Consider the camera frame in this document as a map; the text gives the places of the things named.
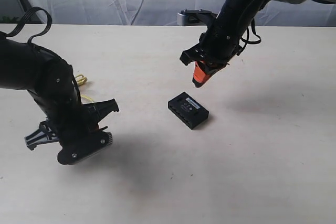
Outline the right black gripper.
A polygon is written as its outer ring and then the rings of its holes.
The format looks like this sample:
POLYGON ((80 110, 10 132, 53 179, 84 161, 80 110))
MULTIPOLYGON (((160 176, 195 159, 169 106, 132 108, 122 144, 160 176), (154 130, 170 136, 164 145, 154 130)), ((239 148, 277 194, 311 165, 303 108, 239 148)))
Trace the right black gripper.
POLYGON ((202 87, 214 74, 226 67, 238 52, 242 33, 203 33, 199 42, 181 53, 184 65, 195 62, 193 83, 202 87))

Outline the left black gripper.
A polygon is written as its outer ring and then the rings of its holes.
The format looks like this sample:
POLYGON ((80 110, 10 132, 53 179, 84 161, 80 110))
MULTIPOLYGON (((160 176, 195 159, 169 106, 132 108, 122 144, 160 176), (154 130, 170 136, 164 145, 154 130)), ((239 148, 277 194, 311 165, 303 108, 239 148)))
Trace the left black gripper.
POLYGON ((56 143, 61 145, 57 161, 62 165, 74 165, 112 145, 112 133, 99 122, 111 112, 118 112, 115 99, 87 103, 79 110, 71 110, 67 118, 56 122, 51 119, 40 122, 32 134, 25 137, 26 146, 34 150, 38 145, 56 143))

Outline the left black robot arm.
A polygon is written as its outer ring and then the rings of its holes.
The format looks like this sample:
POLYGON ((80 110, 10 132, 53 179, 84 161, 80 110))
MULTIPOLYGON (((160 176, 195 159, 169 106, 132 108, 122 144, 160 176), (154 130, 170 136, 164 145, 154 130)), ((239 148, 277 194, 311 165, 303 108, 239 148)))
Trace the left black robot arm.
POLYGON ((72 65, 53 51, 1 33, 1 88, 26 90, 46 115, 25 137, 30 150, 58 142, 58 162, 74 165, 112 145, 99 122, 119 111, 116 100, 83 104, 72 65))

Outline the right black silver robot arm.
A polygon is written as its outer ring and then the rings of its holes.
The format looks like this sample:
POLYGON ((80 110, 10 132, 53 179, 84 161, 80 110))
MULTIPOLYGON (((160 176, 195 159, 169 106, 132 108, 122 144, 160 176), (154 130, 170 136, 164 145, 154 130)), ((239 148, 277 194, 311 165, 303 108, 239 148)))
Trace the right black silver robot arm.
MULTIPOLYGON (((186 66, 195 64, 193 83, 202 87, 214 74, 224 69, 234 56, 239 56, 247 45, 261 43, 261 37, 250 40, 255 34, 255 16, 270 1, 298 5, 306 0, 226 0, 215 14, 208 10, 184 9, 178 13, 180 26, 203 23, 207 31, 201 33, 198 43, 182 52, 180 60, 186 66)), ((311 0, 321 4, 334 4, 335 0, 311 0)))

